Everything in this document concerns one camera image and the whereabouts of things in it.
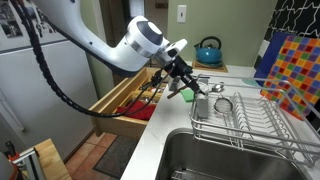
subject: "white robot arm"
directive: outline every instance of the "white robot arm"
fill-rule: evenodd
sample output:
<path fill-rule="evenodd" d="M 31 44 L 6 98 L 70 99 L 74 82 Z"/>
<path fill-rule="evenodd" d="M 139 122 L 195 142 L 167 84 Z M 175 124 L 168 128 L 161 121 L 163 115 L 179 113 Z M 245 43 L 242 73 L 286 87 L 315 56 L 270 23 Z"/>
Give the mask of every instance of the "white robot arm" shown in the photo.
<path fill-rule="evenodd" d="M 33 0 L 55 28 L 112 71 L 122 76 L 133 76 L 155 56 L 165 66 L 174 57 L 166 57 L 168 50 L 175 49 L 178 55 L 186 40 L 169 48 L 169 41 L 162 32 L 146 18 L 138 16 L 129 26 L 127 34 L 112 48 L 93 34 L 84 24 L 80 13 L 79 0 Z"/>

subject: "sink basin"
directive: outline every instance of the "sink basin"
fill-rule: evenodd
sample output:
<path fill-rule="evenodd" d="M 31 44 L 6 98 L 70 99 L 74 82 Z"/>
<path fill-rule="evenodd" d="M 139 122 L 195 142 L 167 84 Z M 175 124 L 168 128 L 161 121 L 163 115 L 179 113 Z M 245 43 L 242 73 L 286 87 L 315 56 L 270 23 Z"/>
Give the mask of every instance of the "sink basin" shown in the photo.
<path fill-rule="evenodd" d="M 291 162 L 198 141 L 193 138 L 192 130 L 179 129 L 167 138 L 156 179 L 299 180 L 306 177 Z"/>

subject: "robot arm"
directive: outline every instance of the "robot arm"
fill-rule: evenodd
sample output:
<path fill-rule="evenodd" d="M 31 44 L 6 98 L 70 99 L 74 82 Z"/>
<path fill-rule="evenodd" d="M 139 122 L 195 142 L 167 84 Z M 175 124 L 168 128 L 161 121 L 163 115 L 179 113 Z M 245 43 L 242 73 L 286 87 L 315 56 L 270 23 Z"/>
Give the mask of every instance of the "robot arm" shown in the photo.
<path fill-rule="evenodd" d="M 190 76 L 192 71 L 178 56 L 187 41 L 182 39 L 170 44 L 162 32 L 146 18 L 134 18 L 128 25 L 127 34 L 112 48 L 85 26 L 79 0 L 33 2 L 61 34 L 107 65 L 113 72 L 126 77 L 134 76 L 151 57 L 155 57 L 167 71 L 168 67 L 173 69 L 172 77 L 180 76 L 191 89 L 201 92 Z"/>

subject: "tile floor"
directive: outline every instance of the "tile floor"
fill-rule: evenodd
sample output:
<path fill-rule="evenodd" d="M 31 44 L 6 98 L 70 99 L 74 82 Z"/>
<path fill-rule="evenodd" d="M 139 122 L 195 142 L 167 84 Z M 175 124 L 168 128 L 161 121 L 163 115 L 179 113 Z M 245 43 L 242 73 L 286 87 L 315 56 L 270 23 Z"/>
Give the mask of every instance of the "tile floor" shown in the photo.
<path fill-rule="evenodd" d="M 117 136 L 103 133 L 97 137 L 94 133 L 66 162 L 66 167 L 74 180 L 115 180 L 92 168 L 99 161 L 104 152 L 109 148 Z"/>

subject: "metal utensil holder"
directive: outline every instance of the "metal utensil holder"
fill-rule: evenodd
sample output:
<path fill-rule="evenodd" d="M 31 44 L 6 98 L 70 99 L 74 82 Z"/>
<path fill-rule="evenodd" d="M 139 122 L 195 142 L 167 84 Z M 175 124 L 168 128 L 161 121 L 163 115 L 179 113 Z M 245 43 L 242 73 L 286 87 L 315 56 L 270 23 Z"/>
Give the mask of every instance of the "metal utensil holder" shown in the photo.
<path fill-rule="evenodd" d="M 316 116 L 320 117 L 320 114 L 290 82 L 275 79 L 231 77 L 212 74 L 200 74 L 198 78 L 201 79 L 201 77 L 210 77 L 209 86 L 210 84 L 213 85 L 213 83 L 217 84 L 217 82 L 221 81 L 221 78 L 232 79 L 236 84 L 225 82 L 225 89 L 230 87 L 239 91 L 241 88 L 245 90 L 251 89 L 258 94 L 260 90 L 277 91 L 282 94 L 282 98 L 276 102 L 270 101 L 263 96 L 257 98 L 243 97 L 238 91 L 234 91 L 230 95 L 225 95 L 222 92 L 224 97 L 232 101 L 234 109 L 228 113 L 218 113 L 214 110 L 213 103 L 221 94 L 209 93 L 209 116 L 207 118 L 198 116 L 197 102 L 194 101 L 192 103 L 190 118 L 194 138 L 241 151 L 248 151 L 307 165 L 309 167 L 312 167 L 319 159 L 320 144 L 314 143 L 309 139 L 301 139 L 291 123 L 291 121 L 299 120 L 293 118 L 293 116 L 280 108 L 281 102 L 287 99 L 292 107 L 299 112 L 299 115 L 303 119 L 301 122 L 306 124 L 310 132 L 316 137 L 316 140 L 320 142 L 317 131 L 313 129 L 306 117 L 288 96 L 288 92 L 295 92 Z M 285 91 L 276 88 L 249 86 L 242 83 L 242 79 L 285 83 L 288 84 L 290 88 L 288 91 Z M 216 139 L 224 140 L 226 143 L 217 142 L 215 141 Z"/>

